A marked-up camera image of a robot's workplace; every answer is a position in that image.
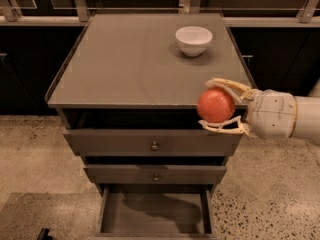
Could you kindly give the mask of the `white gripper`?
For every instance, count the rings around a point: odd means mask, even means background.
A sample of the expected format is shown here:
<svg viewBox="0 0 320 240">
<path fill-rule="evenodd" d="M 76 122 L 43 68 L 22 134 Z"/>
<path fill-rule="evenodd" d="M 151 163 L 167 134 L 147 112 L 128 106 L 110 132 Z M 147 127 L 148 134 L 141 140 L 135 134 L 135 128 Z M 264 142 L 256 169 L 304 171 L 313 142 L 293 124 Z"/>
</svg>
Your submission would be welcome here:
<svg viewBox="0 0 320 240">
<path fill-rule="evenodd" d="M 205 86 L 224 90 L 236 104 L 241 104 L 244 100 L 251 101 L 246 118 L 250 125 L 243 123 L 240 116 L 221 123 L 199 120 L 205 130 L 231 135 L 250 135 L 251 130 L 259 138 L 288 138 L 293 132 L 296 116 L 293 95 L 274 90 L 260 91 L 223 78 L 211 78 L 205 82 Z"/>
</svg>

